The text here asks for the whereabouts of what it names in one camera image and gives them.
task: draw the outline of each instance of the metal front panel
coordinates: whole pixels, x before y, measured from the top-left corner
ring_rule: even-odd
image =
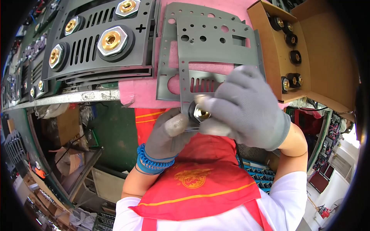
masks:
[[[76,31],[68,36],[64,36],[64,28],[69,19],[77,16],[75,15],[76,9],[72,8],[75,7],[74,2],[75,1],[69,1],[69,3],[65,6],[65,13],[61,17],[61,23],[59,24],[57,33],[55,34],[56,38],[51,45],[51,47],[54,47],[60,42],[66,42],[69,44],[70,53],[67,57],[67,64],[60,72],[53,72],[51,68],[48,67],[48,75],[43,76],[44,80],[65,77],[83,72],[99,71],[102,68],[109,68],[110,71],[145,68],[149,28],[151,25],[151,19],[154,17],[154,11],[152,8],[154,9],[155,7],[155,0],[141,1],[136,16],[118,21],[115,21],[114,18],[110,18],[110,16],[111,13],[114,12],[118,3],[121,2],[120,0],[98,5],[78,14],[79,16],[83,16],[85,18],[85,24],[81,30]],[[135,45],[131,53],[126,58],[118,62],[110,63],[99,57],[97,54],[98,51],[96,43],[99,39],[99,36],[106,29],[115,25],[125,25],[129,27],[135,34]]]

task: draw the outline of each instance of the gray work glove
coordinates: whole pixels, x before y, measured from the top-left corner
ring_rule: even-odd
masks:
[[[184,132],[189,122],[179,108],[160,115],[145,145],[147,158],[155,162],[170,162],[181,152],[196,132]]]
[[[228,136],[249,147],[274,150],[290,128],[289,115],[278,107],[270,86],[255,67],[235,68],[214,98],[197,95],[195,102],[212,116],[201,123],[200,133]]]

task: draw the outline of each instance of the white wall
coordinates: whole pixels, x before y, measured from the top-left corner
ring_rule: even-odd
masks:
[[[338,147],[336,153],[345,159],[351,166],[354,166],[359,159],[359,149],[346,140],[340,141],[340,147]]]
[[[321,194],[317,192],[311,184],[307,183],[307,191],[309,192],[308,196],[311,200],[313,200],[316,206],[325,204],[325,207],[327,208],[330,208],[336,200],[344,198],[348,188],[349,183],[336,170],[334,170],[328,186]],[[324,223],[328,219],[322,219],[309,200],[307,200],[306,211],[303,218],[310,226],[311,230],[315,231],[319,228],[318,224],[320,224],[321,227],[324,227]]]

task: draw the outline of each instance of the perforated metal plate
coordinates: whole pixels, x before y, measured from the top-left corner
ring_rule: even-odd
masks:
[[[43,75],[43,80],[62,78],[69,75],[94,72],[103,69],[109,69],[109,71],[118,71],[123,69],[147,69],[151,68],[152,63],[147,60],[147,49],[149,34],[152,31],[152,36],[155,34],[155,30],[150,28],[155,27],[155,0],[142,0],[140,3],[139,11],[135,16],[130,18],[121,19],[115,21],[113,14],[116,6],[120,0],[111,1],[93,7],[89,10],[79,13],[79,16],[83,16],[86,20],[84,27],[68,36],[64,36],[64,28],[68,23],[69,19],[77,16],[75,15],[77,8],[82,4],[79,1],[69,1],[62,13],[58,30],[55,33],[55,39],[53,44],[54,47],[60,42],[66,42],[70,45],[71,51],[67,60],[66,66],[60,72],[52,72],[48,67],[47,75]],[[102,60],[99,55],[96,54],[97,48],[96,43],[99,36],[108,28],[124,24],[129,27],[135,34],[135,46],[131,53],[123,60],[119,62],[109,63]]]
[[[213,14],[212,16],[214,16],[215,18],[208,17],[208,14]],[[222,18],[230,21],[234,17],[233,20],[234,22],[238,23],[241,22],[241,20],[235,15],[205,6],[199,6],[188,3],[168,4],[163,23],[161,50],[159,55],[159,63],[161,65],[158,65],[158,76],[157,76],[157,99],[160,100],[180,101],[180,96],[171,93],[167,87],[169,79],[175,76],[176,74],[179,74],[178,68],[170,68],[168,66],[171,41],[178,40],[176,23],[174,22],[174,20],[176,20],[176,18],[179,16],[199,16],[201,18],[209,18],[211,20]]]
[[[190,91],[189,62],[227,62],[260,69],[262,57],[259,59],[255,32],[250,26],[197,16],[178,16],[176,21],[182,113],[188,112],[196,94]]]

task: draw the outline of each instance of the gray metal panel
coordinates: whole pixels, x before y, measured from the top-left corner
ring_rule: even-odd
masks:
[[[265,67],[263,65],[263,55],[262,55],[262,46],[261,46],[261,40],[259,38],[258,30],[255,30],[255,38],[256,38],[256,46],[257,46],[257,55],[258,55],[258,67],[259,71],[261,72],[262,76],[265,78],[266,82],[266,73],[265,73]]]
[[[197,16],[178,16],[176,20],[179,73],[180,79],[185,79],[185,81],[180,81],[182,113],[188,112],[189,104],[196,94],[190,92],[189,62],[225,62],[259,68],[256,38],[250,26],[220,18]],[[229,31],[223,32],[221,26],[227,26]],[[183,35],[187,35],[189,40],[182,41]],[[201,41],[201,36],[205,36],[206,41]],[[249,39],[250,48],[242,43],[235,45],[235,36]]]
[[[73,2],[75,2],[75,1],[69,1],[69,4],[65,7],[65,12],[70,12],[70,11],[75,9],[75,8],[71,7],[72,5],[73,5],[73,7],[75,7],[74,6],[75,4]],[[144,14],[144,12],[151,12],[151,8],[155,7],[154,4],[153,4],[155,2],[155,0],[146,0],[146,1],[143,0],[143,1],[141,1],[137,16],[134,17],[134,18],[126,18],[126,19],[122,19],[122,20],[118,20],[118,21],[115,21],[114,19],[112,19],[111,22],[108,22],[108,19],[106,19],[105,23],[97,24],[97,20],[98,20],[98,16],[99,16],[100,12],[103,11],[103,16],[101,17],[101,22],[102,22],[105,11],[107,9],[110,9],[110,11],[111,11],[114,7],[116,7],[118,5],[119,2],[121,2],[121,1],[120,0],[111,1],[109,3],[105,3],[105,4],[102,4],[102,5],[96,6],[94,8],[91,8],[87,11],[84,11],[84,12],[80,13],[79,15],[84,16],[85,20],[86,20],[84,28],[82,30],[76,31],[76,32],[74,32],[74,33],[72,33],[68,36],[59,38],[63,34],[63,29],[65,27],[65,24],[68,22],[69,18],[72,18],[72,16],[68,15],[67,13],[65,13],[63,15],[63,17],[61,19],[61,23],[59,24],[60,31],[58,31],[56,33],[56,35],[55,35],[56,39],[54,40],[51,47],[54,47],[56,44],[58,44],[60,42],[66,42],[70,45],[71,51],[70,51],[70,54],[69,54],[69,57],[68,57],[68,60],[67,60],[67,64],[63,68],[63,70],[60,71],[60,72],[53,72],[51,70],[51,68],[49,67],[48,76],[46,76],[46,75],[43,76],[44,80],[53,79],[53,78],[57,78],[57,77],[63,77],[63,76],[66,76],[66,75],[72,75],[72,74],[75,74],[75,73],[96,71],[96,70],[100,70],[102,68],[104,68],[104,69],[110,68],[111,71],[120,70],[120,69],[122,70],[122,67],[129,68],[131,66],[135,66],[135,68],[145,68],[143,66],[145,66],[146,55],[147,55],[146,54],[146,49],[147,49],[147,45],[148,45],[147,41],[148,41],[148,37],[149,37],[149,28],[150,28],[150,22],[151,22],[150,16],[153,17],[153,15]],[[95,24],[93,26],[91,26],[91,23],[93,21],[93,17],[95,15],[95,13],[98,13],[98,16],[95,19]],[[92,16],[89,27],[86,28],[87,23],[88,23],[88,18],[89,18],[90,15],[93,15],[93,16]],[[133,50],[131,51],[131,53],[125,59],[123,59],[122,61],[115,62],[115,63],[109,63],[105,60],[102,60],[99,57],[98,54],[96,54],[95,60],[93,61],[92,57],[93,57],[93,53],[94,53],[93,49],[94,49],[94,43],[95,43],[96,36],[97,35],[100,36],[106,29],[108,29],[110,27],[113,27],[115,25],[121,25],[121,24],[129,27],[135,34],[135,46],[134,46]],[[136,28],[140,27],[141,24],[143,25],[143,27],[146,27],[146,29],[142,30],[141,33],[140,33],[139,30],[137,30]],[[92,40],[91,48],[88,49],[88,43],[89,43],[90,37],[93,37],[93,40]],[[86,44],[85,44],[85,50],[84,50],[84,58],[83,58],[83,61],[81,63],[80,62],[81,61],[80,56],[81,56],[81,52],[82,52],[82,49],[83,49],[83,41],[84,41],[85,38],[86,38]],[[80,47],[79,47],[79,50],[78,50],[78,53],[79,53],[79,55],[77,57],[78,61],[77,61],[77,64],[75,64],[75,57],[76,57],[79,41],[81,41],[81,42],[80,42]],[[72,57],[73,62],[72,62],[72,65],[70,65],[74,42],[76,42],[75,51],[74,51],[74,55],[73,55],[74,57]],[[89,61],[86,62],[86,55],[88,53],[88,50],[90,50]]]
[[[142,70],[143,71],[138,69],[134,73],[127,73],[127,74],[117,73],[117,74],[109,74],[109,75],[108,74],[96,75],[94,77],[86,77],[86,78],[70,78],[70,79],[67,79],[65,81],[65,83],[74,84],[74,83],[85,82],[85,81],[96,81],[96,80],[101,81],[101,80],[117,79],[117,78],[125,79],[125,78],[129,78],[129,77],[131,77],[130,79],[141,79],[143,77],[148,77],[148,76],[150,76],[150,78],[153,78],[151,76],[151,74],[152,74],[151,70],[152,69],[142,69]]]
[[[210,13],[213,14],[215,18],[207,17],[207,15]],[[235,17],[235,19],[233,20],[234,22],[238,22],[238,23],[241,22],[241,20],[233,14],[220,11],[220,10],[216,10],[213,8],[205,7],[205,6],[199,6],[199,5],[188,4],[188,3],[168,4],[166,8],[166,12],[165,12],[165,18],[163,21],[162,41],[161,41],[158,75],[157,75],[157,99],[160,99],[160,100],[180,101],[180,96],[171,93],[167,87],[167,83],[169,79],[175,76],[176,74],[179,74],[178,68],[170,68],[168,66],[171,41],[178,40],[177,31],[176,31],[176,23],[170,24],[168,20],[170,18],[176,19],[176,17],[179,17],[179,16],[194,16],[194,17],[198,16],[198,18],[201,17],[201,18],[207,18],[210,20],[218,20],[219,18],[223,18],[225,19],[225,21],[226,20],[231,21],[232,18]],[[197,22],[194,25],[201,26],[202,24]]]

